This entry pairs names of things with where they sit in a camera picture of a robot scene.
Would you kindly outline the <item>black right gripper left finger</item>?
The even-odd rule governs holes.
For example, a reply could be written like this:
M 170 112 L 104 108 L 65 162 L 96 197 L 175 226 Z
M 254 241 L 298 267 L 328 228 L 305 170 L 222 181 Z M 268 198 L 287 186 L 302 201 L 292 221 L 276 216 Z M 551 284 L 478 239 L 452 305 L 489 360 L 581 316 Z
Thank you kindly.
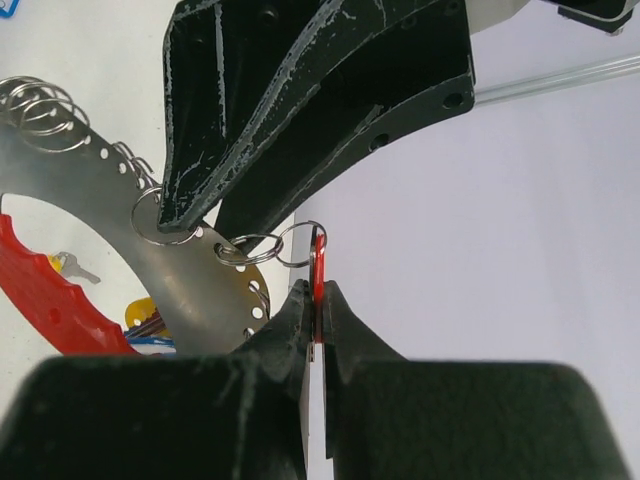
M 2 477 L 305 478 L 312 310 L 299 280 L 229 354 L 44 361 L 2 423 Z

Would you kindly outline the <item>metal keyring holder red handle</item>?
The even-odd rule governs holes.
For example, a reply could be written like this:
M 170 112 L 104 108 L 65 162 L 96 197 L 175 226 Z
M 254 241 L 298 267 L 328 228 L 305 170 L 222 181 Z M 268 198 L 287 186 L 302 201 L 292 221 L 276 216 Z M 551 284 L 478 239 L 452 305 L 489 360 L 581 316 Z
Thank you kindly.
M 226 266 L 230 248 L 208 224 L 193 237 L 153 239 L 160 185 L 122 142 L 108 143 L 60 87 L 28 76 L 1 82 L 1 191 L 55 205 L 95 230 L 132 268 L 188 354 L 228 353 L 269 320 L 254 265 Z

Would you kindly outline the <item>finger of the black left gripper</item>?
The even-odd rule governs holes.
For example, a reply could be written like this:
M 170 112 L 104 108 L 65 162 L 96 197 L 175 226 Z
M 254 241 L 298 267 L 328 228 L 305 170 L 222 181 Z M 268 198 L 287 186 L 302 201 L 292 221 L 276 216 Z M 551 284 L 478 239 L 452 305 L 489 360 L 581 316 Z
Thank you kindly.
M 196 225 L 331 73 L 395 29 L 450 31 L 446 1 L 182 1 L 163 45 L 164 232 Z
M 395 29 L 368 42 L 225 196 L 216 231 L 226 239 L 273 231 L 373 152 L 468 112 L 473 92 L 467 34 Z

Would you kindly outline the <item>red tag key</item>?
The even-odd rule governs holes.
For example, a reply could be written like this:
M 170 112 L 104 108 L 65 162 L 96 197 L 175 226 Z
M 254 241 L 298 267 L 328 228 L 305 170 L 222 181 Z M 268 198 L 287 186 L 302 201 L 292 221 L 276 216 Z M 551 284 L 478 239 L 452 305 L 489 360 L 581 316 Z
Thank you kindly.
M 319 222 L 306 220 L 293 223 L 287 227 L 278 238 L 284 241 L 284 237 L 290 231 L 303 226 L 312 227 L 308 259 L 303 261 L 285 261 L 281 259 L 279 255 L 276 256 L 276 259 L 280 264 L 290 269 L 309 268 L 309 289 L 314 305 L 314 314 L 312 317 L 313 340 L 316 344 L 322 344 L 324 342 L 323 297 L 325 290 L 325 254 L 328 246 L 327 231 Z

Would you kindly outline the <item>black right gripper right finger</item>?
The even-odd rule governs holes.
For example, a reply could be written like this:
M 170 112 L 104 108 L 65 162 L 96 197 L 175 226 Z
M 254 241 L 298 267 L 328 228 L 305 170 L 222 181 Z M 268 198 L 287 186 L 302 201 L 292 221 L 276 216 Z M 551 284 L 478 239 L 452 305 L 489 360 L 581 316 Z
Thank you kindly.
M 326 454 L 338 479 L 628 479 L 601 404 L 561 363 L 409 360 L 323 295 Z

